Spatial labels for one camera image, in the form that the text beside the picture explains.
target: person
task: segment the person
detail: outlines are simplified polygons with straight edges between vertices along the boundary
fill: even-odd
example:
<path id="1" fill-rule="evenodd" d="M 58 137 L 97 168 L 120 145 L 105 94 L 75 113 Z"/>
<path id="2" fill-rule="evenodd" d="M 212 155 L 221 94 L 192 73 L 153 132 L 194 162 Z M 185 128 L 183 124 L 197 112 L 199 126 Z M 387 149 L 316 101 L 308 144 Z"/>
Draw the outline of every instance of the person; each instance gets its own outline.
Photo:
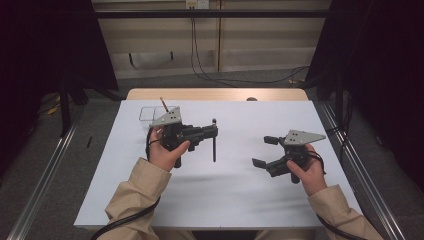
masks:
<path id="1" fill-rule="evenodd" d="M 152 144 L 150 146 L 149 161 L 143 158 L 137 161 L 129 180 L 119 184 L 106 207 L 105 211 L 110 223 L 131 216 L 155 204 L 171 178 L 170 171 L 173 169 L 175 161 L 190 146 L 190 142 L 186 141 L 173 151 L 166 150 L 157 141 L 161 139 L 162 130 L 157 127 L 153 129 L 150 137 Z M 307 144 L 306 148 L 310 153 L 315 152 L 310 144 Z M 320 161 L 310 158 L 308 166 L 302 169 L 289 160 L 287 166 L 302 181 L 312 209 L 325 222 L 360 238 L 382 239 L 364 216 L 348 206 L 346 198 L 338 185 L 327 186 Z M 154 231 L 151 227 L 153 213 L 152 211 L 135 221 L 114 228 L 102 234 L 98 239 L 195 239 L 194 235 L 189 231 Z M 278 230 L 259 231 L 256 239 L 287 239 L 282 237 L 282 232 Z M 344 239 L 329 230 L 327 230 L 327 235 L 330 239 Z"/>

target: black cable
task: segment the black cable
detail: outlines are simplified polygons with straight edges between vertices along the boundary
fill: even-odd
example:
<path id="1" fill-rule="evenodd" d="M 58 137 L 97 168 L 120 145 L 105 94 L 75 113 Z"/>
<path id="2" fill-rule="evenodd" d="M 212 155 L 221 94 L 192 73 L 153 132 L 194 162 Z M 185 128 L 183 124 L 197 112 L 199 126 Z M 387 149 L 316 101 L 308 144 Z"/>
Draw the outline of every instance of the black cable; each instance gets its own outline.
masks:
<path id="1" fill-rule="evenodd" d="M 115 228 L 120 227 L 120 226 L 122 226 L 124 224 L 127 224 L 129 222 L 135 221 L 135 220 L 137 220 L 137 219 L 139 219 L 139 218 L 141 218 L 143 216 L 146 216 L 147 214 L 149 214 L 150 212 L 152 212 L 156 208 L 156 206 L 159 204 L 159 201 L 160 201 L 160 197 L 150 207 L 148 207 L 146 209 L 143 209 L 140 212 L 138 212 L 136 214 L 133 214 L 133 215 L 131 215 L 129 217 L 126 217 L 126 218 L 117 220 L 117 221 L 115 221 L 113 223 L 109 223 L 108 225 L 102 227 L 99 231 L 97 231 L 91 237 L 91 240 L 95 240 L 95 239 L 99 238 L 101 235 L 105 234 L 106 232 L 108 232 L 108 231 L 110 231 L 112 229 L 115 229 Z"/>
<path id="2" fill-rule="evenodd" d="M 161 140 L 161 139 L 156 139 L 156 140 L 150 142 L 149 140 L 150 140 L 150 136 L 152 134 L 152 131 L 153 131 L 153 128 L 149 128 L 149 132 L 147 133 L 147 140 L 146 140 L 147 160 L 149 160 L 150 145 L 154 142 Z M 156 200 L 156 202 L 153 205 L 149 206 L 148 208 L 145 208 L 145 209 L 141 210 L 140 212 L 138 212 L 136 214 L 133 214 L 133 215 L 125 217 L 123 219 L 117 220 L 113 223 L 109 223 L 108 225 L 102 227 L 99 231 L 97 231 L 91 237 L 91 240 L 95 240 L 95 239 L 99 238 L 101 235 L 103 235 L 104 233 L 106 233 L 110 230 L 113 230 L 117 227 L 120 227 L 120 226 L 125 225 L 129 222 L 135 221 L 135 220 L 137 220 L 141 217 L 146 216 L 147 214 L 151 213 L 156 208 L 156 206 L 159 204 L 159 201 L 160 201 L 160 197 L 158 198 L 158 200 Z"/>
<path id="3" fill-rule="evenodd" d="M 347 99 L 347 107 L 346 107 L 346 113 L 345 116 L 343 118 L 343 129 L 345 130 L 344 135 L 342 135 L 342 145 L 340 147 L 340 153 L 339 153 L 339 162 L 340 165 L 343 169 L 343 149 L 346 146 L 346 143 L 348 141 L 348 136 L 349 136 L 349 126 L 350 126 L 350 121 L 352 119 L 353 116 L 353 103 L 352 103 L 352 97 L 349 94 L 348 95 L 348 99 Z"/>
<path id="4" fill-rule="evenodd" d="M 365 238 L 361 238 L 361 237 L 352 235 L 350 233 L 344 232 L 344 231 L 342 231 L 342 230 L 340 230 L 340 229 L 338 229 L 338 228 L 336 228 L 336 227 L 328 224 L 319 215 L 317 215 L 317 217 L 318 217 L 318 220 L 322 223 L 322 225 L 324 225 L 324 227 L 326 227 L 328 230 L 332 231 L 333 233 L 335 233 L 335 234 L 337 234 L 337 235 L 339 235 L 341 237 L 344 237 L 344 238 L 349 239 L 349 240 L 366 240 Z"/>
<path id="5" fill-rule="evenodd" d="M 300 71 L 302 71 L 303 69 L 309 68 L 309 66 L 296 67 L 296 68 L 293 68 L 292 69 L 291 74 L 289 76 L 287 76 L 287 77 L 284 77 L 282 79 L 272 80 L 272 81 L 265 81 L 265 82 L 249 81 L 249 80 L 241 80 L 241 79 L 211 78 L 208 74 L 205 73 L 205 71 L 203 70 L 202 65 L 200 63 L 199 51 L 198 51 L 198 47 L 197 47 L 196 21 L 195 21 L 194 18 L 192 18 L 191 19 L 191 22 L 192 22 L 191 66 L 192 66 L 192 69 L 193 69 L 194 74 L 197 77 L 199 77 L 199 78 L 201 78 L 203 80 L 215 81 L 215 82 L 218 82 L 218 83 L 221 83 L 221 84 L 224 84 L 224 85 L 227 85 L 227 86 L 236 88 L 236 86 L 234 86 L 234 85 L 231 85 L 231 84 L 228 84 L 228 83 L 224 83 L 224 82 L 221 82 L 221 81 L 226 81 L 226 82 L 242 82 L 242 83 L 256 83 L 256 84 L 261 84 L 261 83 L 264 83 L 264 84 L 277 83 L 277 82 L 281 82 L 281 81 L 290 79 L 293 76 L 295 76 L 297 73 L 299 73 Z M 194 49 L 193 48 L 194 47 L 196 49 L 197 62 L 199 64 L 200 71 L 203 73 L 203 75 L 205 75 L 206 78 L 200 76 L 195 71 L 195 69 L 194 69 L 194 63 L 193 63 L 193 54 L 194 54 Z"/>
<path id="6" fill-rule="evenodd" d="M 198 78 L 200 78 L 200 79 L 203 79 L 203 80 L 206 80 L 206 81 L 213 81 L 213 82 L 217 82 L 217 83 L 221 83 L 221 84 L 224 84 L 224 85 L 226 85 L 226 86 L 229 86 L 229 87 L 233 87 L 233 88 L 235 88 L 235 86 L 233 86 L 233 85 L 231 85 L 231 84 L 228 84 L 228 83 L 223 83 L 223 82 L 220 82 L 220 81 L 218 81 L 218 80 L 215 80 L 215 79 L 212 79 L 212 78 L 210 78 L 204 71 L 203 71 L 203 68 L 202 68 L 202 65 L 200 64 L 200 59 L 199 59 L 199 52 L 198 52 L 198 49 L 197 49 L 197 37 L 196 37 L 196 23 L 195 23 L 195 20 L 194 20 L 194 18 L 191 18 L 191 68 L 193 69 L 193 72 L 194 72 L 194 74 L 198 77 Z M 200 67 L 200 70 L 202 71 L 202 73 L 206 76 L 206 78 L 204 78 L 204 77 L 202 77 L 202 76 L 200 76 L 197 72 L 196 72 L 196 70 L 194 69 L 194 63 L 193 63 L 193 54 L 194 54 L 194 45 L 196 45 L 196 55 L 197 55 L 197 59 L 198 59 L 198 62 L 199 62 L 199 67 Z"/>

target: beige jacket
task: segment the beige jacket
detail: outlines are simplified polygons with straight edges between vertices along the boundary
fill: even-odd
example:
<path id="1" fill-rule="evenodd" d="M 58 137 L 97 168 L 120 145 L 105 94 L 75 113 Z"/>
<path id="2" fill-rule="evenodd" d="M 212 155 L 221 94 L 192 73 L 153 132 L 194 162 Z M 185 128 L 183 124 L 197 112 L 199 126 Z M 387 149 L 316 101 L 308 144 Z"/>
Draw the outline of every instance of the beige jacket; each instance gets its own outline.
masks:
<path id="1" fill-rule="evenodd" d="M 153 205 L 165 190 L 171 173 L 140 158 L 128 181 L 122 182 L 106 207 L 110 222 L 138 213 Z M 324 189 L 311 197 L 309 203 L 326 222 L 338 229 L 365 239 L 382 239 L 366 218 L 349 208 L 340 187 Z M 109 231 L 98 239 L 158 239 L 150 223 L 153 212 L 125 226 Z M 330 239 L 342 239 L 327 230 Z"/>

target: metal rail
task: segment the metal rail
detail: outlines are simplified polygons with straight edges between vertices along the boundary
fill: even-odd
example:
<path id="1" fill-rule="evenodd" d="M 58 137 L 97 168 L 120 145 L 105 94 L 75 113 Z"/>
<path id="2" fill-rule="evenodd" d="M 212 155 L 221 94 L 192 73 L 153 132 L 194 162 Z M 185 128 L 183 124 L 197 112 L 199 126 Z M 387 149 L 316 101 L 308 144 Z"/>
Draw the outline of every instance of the metal rail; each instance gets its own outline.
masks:
<path id="1" fill-rule="evenodd" d="M 34 221 L 38 210 L 43 202 L 43 199 L 47 193 L 49 185 L 53 180 L 53 177 L 60 166 L 60 162 L 65 155 L 66 149 L 71 142 L 71 139 L 74 135 L 76 125 L 81 120 L 83 112 L 83 107 L 81 107 L 75 117 L 74 123 L 71 125 L 69 131 L 60 138 L 56 149 L 50 158 L 49 163 L 47 164 L 46 169 L 44 170 L 43 175 L 41 176 L 37 186 L 34 189 L 34 192 L 31 194 L 30 199 L 28 200 L 24 210 L 20 214 L 18 220 L 15 222 L 15 225 L 12 228 L 7 240 L 23 240 L 25 239 L 32 222 Z"/>
<path id="2" fill-rule="evenodd" d="M 328 104 L 322 105 L 324 113 L 326 114 L 330 124 L 332 127 L 337 127 L 337 122 L 335 120 L 335 114 L 333 109 Z M 336 132 L 337 139 L 340 141 L 340 144 L 343 146 L 343 140 L 345 139 L 345 133 L 337 131 Z M 362 186 L 364 187 L 365 193 L 368 196 L 371 204 L 377 212 L 378 217 L 380 218 L 381 223 L 383 224 L 386 232 L 388 233 L 390 239 L 398 240 L 405 239 L 393 213 L 387 206 L 380 192 L 377 190 L 374 182 L 372 181 L 370 175 L 368 174 L 365 166 L 362 164 L 361 159 L 356 153 L 355 148 L 349 139 L 345 140 L 344 151 L 347 155 L 347 159 L 349 160 L 353 170 L 359 178 Z"/>

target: white table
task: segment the white table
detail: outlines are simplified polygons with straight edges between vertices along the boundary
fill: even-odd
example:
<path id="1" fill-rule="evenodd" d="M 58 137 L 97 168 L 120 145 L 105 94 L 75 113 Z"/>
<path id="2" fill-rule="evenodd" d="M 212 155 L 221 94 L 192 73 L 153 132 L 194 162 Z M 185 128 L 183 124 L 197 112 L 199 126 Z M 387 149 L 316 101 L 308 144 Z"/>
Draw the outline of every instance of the white table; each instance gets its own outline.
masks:
<path id="1" fill-rule="evenodd" d="M 252 158 L 279 159 L 281 146 L 263 143 L 266 135 L 284 137 L 290 129 L 325 134 L 310 101 L 177 101 L 184 124 L 206 126 L 217 119 L 217 162 L 212 140 L 200 143 L 182 157 L 182 167 L 155 210 L 153 226 L 191 230 L 273 229 L 321 227 L 300 184 L 290 175 L 271 178 L 253 167 Z M 159 100 L 127 100 L 119 113 L 81 206 L 75 226 L 95 229 L 108 218 L 106 205 L 119 182 L 128 179 L 139 156 L 144 156 L 146 133 L 139 114 Z M 313 143 L 325 162 L 328 185 L 340 184 L 351 207 L 358 203 L 328 139 Z"/>

